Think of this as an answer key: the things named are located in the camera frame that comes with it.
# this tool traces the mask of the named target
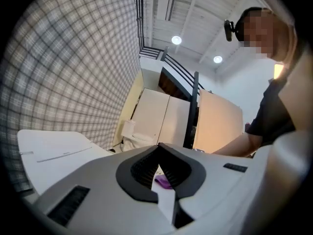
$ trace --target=ceiling beam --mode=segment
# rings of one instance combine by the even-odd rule
[[[184,23],[184,26],[183,26],[183,28],[181,30],[181,33],[180,33],[181,39],[183,39],[183,36],[184,36],[185,31],[187,29],[187,26],[189,24],[189,21],[190,21],[190,18],[191,18],[191,13],[192,13],[192,11],[193,11],[193,9],[195,7],[195,3],[196,3],[196,0],[191,0],[191,4],[189,6],[189,10],[188,10],[188,13],[187,13],[187,16],[186,16],[186,19],[185,19],[185,23]],[[177,54],[178,49],[179,49],[179,45],[176,46],[175,54]]]
[[[234,16],[238,13],[238,10],[241,9],[241,7],[244,5],[244,3],[247,0],[239,0],[238,3],[236,4],[235,8],[233,9],[232,13],[230,14],[228,20],[232,21],[234,20]],[[204,52],[204,54],[202,55],[202,57],[199,60],[199,63],[201,64],[203,62],[203,60],[205,59],[205,57],[210,53],[210,51],[212,50],[212,48],[214,47],[214,45],[218,42],[218,40],[220,39],[221,36],[224,35],[224,25],[221,27],[221,29],[219,30],[219,32],[215,35],[214,39],[211,41],[210,45],[208,46],[208,48],[206,49],[206,51]]]
[[[150,13],[149,13],[149,46],[152,47],[153,43],[153,6],[155,0],[150,0]]]

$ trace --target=man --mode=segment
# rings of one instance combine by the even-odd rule
[[[280,135],[295,130],[279,92],[300,58],[304,45],[297,38],[293,26],[266,8],[245,10],[236,24],[235,34],[244,46],[255,47],[268,58],[284,64],[280,77],[273,80],[264,92],[258,114],[248,130],[215,152],[245,157],[261,146],[272,144]]]

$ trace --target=black vent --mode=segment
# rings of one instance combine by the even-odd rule
[[[89,188],[74,187],[68,195],[48,214],[48,217],[62,226],[66,226],[87,196]]]

